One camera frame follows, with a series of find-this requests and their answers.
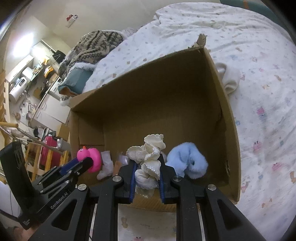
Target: knit blanket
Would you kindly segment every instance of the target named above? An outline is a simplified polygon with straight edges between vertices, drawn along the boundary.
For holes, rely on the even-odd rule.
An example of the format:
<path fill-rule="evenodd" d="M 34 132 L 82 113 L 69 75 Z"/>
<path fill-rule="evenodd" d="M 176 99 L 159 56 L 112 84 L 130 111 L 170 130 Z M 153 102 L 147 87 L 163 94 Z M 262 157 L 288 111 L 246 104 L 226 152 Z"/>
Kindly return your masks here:
<path fill-rule="evenodd" d="M 75 63 L 98 63 L 123 40 L 116 31 L 97 30 L 84 35 L 61 63 L 59 76 L 64 80 Z"/>

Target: person's hand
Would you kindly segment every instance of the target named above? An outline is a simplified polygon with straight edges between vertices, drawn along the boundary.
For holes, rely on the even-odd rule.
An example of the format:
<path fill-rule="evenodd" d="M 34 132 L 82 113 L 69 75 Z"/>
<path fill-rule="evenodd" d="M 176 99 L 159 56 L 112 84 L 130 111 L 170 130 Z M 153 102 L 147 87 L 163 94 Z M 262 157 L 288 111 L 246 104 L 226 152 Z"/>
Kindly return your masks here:
<path fill-rule="evenodd" d="M 13 230 L 13 234 L 16 241 L 28 241 L 28 239 L 33 235 L 33 233 L 37 230 L 37 227 L 29 228 L 28 230 L 24 230 L 23 228 L 16 227 Z"/>

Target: white cabinet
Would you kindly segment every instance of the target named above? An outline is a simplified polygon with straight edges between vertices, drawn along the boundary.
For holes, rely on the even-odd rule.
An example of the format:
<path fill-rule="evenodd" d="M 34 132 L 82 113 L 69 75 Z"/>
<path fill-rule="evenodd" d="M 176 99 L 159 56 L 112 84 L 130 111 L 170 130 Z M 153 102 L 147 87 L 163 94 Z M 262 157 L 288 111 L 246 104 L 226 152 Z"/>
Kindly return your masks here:
<path fill-rule="evenodd" d="M 70 113 L 69 106 L 61 106 L 60 101 L 49 94 L 45 96 L 39 109 L 64 124 L 66 123 Z"/>
<path fill-rule="evenodd" d="M 52 97 L 56 98 L 57 100 L 60 100 L 62 95 L 59 93 L 58 87 L 62 83 L 62 80 L 60 77 L 58 77 L 57 81 L 50 87 L 50 90 L 48 94 L 50 94 Z"/>
<path fill-rule="evenodd" d="M 31 55 L 26 56 L 21 62 L 19 62 L 16 67 L 12 69 L 6 76 L 5 80 L 8 83 L 11 83 L 15 81 L 17 78 L 20 77 L 20 74 L 23 72 L 23 70 L 26 67 L 32 67 L 33 66 L 33 57 Z"/>
<path fill-rule="evenodd" d="M 61 122 L 46 114 L 43 110 L 38 109 L 34 118 L 30 121 L 30 124 L 32 128 L 49 128 L 53 131 L 57 131 Z"/>

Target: white crumpled fabric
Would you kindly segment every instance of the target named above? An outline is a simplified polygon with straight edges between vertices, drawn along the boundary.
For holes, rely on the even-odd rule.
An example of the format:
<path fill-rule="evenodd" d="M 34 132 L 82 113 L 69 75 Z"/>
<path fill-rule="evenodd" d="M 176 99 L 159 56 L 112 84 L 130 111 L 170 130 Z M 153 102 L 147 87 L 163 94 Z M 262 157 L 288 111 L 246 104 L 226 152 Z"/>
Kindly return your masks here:
<path fill-rule="evenodd" d="M 160 179 L 160 151 L 165 148 L 163 134 L 152 134 L 144 138 L 143 146 L 130 147 L 126 155 L 138 163 L 141 169 L 136 170 L 136 193 L 148 198 L 158 188 Z"/>

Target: screw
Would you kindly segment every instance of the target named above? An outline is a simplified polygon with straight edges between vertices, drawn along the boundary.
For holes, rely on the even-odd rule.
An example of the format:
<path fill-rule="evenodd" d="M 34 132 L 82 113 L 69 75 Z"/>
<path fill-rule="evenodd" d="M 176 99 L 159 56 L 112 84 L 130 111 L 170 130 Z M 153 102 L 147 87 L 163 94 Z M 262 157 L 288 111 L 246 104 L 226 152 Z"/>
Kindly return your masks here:
<path fill-rule="evenodd" d="M 121 181 L 121 176 L 114 176 L 113 178 L 112 178 L 112 180 L 113 181 L 115 181 L 115 182 L 120 182 Z"/>
<path fill-rule="evenodd" d="M 180 177 L 180 176 L 173 177 L 173 181 L 175 181 L 175 182 L 180 182 L 181 180 L 182 180 L 182 177 Z"/>
<path fill-rule="evenodd" d="M 207 186 L 207 188 L 209 189 L 209 190 L 211 190 L 211 191 L 215 191 L 217 188 L 216 188 L 216 186 L 214 185 L 214 184 L 209 184 L 208 186 Z"/>
<path fill-rule="evenodd" d="M 84 191 L 86 188 L 87 188 L 87 186 L 86 186 L 85 184 L 80 184 L 80 185 L 78 186 L 78 190 L 79 190 L 79 191 Z"/>

